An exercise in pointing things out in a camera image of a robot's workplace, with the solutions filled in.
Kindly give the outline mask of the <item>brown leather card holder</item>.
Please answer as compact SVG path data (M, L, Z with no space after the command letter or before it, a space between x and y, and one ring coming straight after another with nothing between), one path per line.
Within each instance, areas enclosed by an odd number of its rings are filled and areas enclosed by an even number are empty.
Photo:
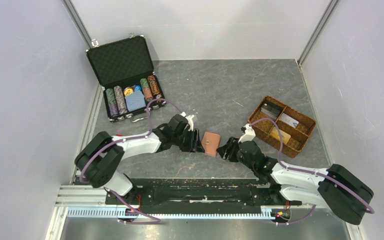
M205 132L202 138L204 153L211 157L216 157L217 149L220 146L221 136L213 132Z

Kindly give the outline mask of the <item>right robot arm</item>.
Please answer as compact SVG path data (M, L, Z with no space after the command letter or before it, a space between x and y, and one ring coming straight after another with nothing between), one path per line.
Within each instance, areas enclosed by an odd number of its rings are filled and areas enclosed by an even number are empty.
M240 142L235 137L216 151L224 160L245 165L262 184L269 184L263 199L270 205L315 205L352 225L374 212L370 207L374 191L340 164L329 168L290 165L264 155L253 140Z

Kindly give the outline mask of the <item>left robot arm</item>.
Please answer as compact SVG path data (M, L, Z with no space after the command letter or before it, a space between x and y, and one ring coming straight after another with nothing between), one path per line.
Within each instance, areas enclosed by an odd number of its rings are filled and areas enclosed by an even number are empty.
M203 153L194 119L194 115L176 114L168 123L136 135L111 136L106 131L99 132L74 160L80 171L79 181L115 192L125 204L133 203L137 198L136 186L126 174L117 171L121 161L160 153L172 146L186 153Z

